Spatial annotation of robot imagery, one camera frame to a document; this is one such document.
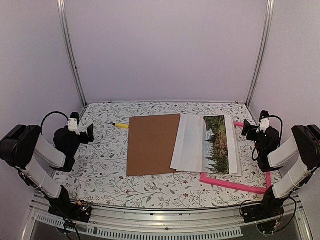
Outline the yellow handled screwdriver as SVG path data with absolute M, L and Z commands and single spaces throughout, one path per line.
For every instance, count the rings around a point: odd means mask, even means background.
M 107 122 L 106 124 L 112 125 L 114 127 L 121 128 L 121 129 L 129 129 L 130 128 L 130 126 L 128 124 L 123 124 L 123 123 Z

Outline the brown frame backing board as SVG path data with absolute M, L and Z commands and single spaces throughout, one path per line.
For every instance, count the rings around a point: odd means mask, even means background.
M 129 120 L 128 177 L 173 174 L 171 162 L 181 116 L 136 116 Z

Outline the pink picture frame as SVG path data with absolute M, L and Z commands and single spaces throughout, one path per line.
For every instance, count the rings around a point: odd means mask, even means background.
M 230 174 L 208 174 L 202 173 L 200 182 L 211 186 L 218 186 L 237 191 L 254 193 L 263 195 L 272 185 L 272 175 L 267 172 L 264 173 L 258 168 L 258 164 L 251 160 L 250 156 L 253 152 L 253 144 L 246 144 L 250 147 L 246 150 L 245 147 L 238 145 L 239 160 L 241 163 L 241 176 Z

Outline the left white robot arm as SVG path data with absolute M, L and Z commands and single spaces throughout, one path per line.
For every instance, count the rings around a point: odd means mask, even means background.
M 94 126 L 79 133 L 65 126 L 55 132 L 53 141 L 51 145 L 38 125 L 17 125 L 0 141 L 0 158 L 18 170 L 28 184 L 33 183 L 44 192 L 50 205 L 63 217 L 70 217 L 75 204 L 71 203 L 68 191 L 47 175 L 38 160 L 46 161 L 58 172 L 70 173 L 79 146 L 94 141 Z

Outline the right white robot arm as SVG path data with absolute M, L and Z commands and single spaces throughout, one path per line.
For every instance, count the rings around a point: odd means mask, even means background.
M 270 118 L 265 117 L 259 125 L 243 122 L 241 135 L 255 143 L 254 152 L 260 170 L 264 173 L 277 171 L 294 156 L 297 161 L 286 175 L 267 189 L 258 213 L 269 218 L 291 194 L 308 183 L 312 175 L 320 168 L 320 128 L 317 125 L 295 125 L 292 136 L 281 143 L 282 134 L 270 126 Z

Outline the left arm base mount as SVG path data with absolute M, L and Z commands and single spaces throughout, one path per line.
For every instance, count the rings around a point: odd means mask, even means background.
M 58 199 L 49 200 L 50 207 L 48 212 L 51 215 L 74 220 L 78 222 L 88 223 L 92 214 L 92 204 L 84 200 L 77 203 L 63 203 Z

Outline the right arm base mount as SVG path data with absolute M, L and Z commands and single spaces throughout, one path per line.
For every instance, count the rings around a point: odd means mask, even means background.
M 257 230 L 263 235 L 274 234 L 283 222 L 284 208 L 264 208 L 261 203 L 253 203 L 251 200 L 245 200 L 240 205 L 239 214 L 244 222 L 256 223 Z

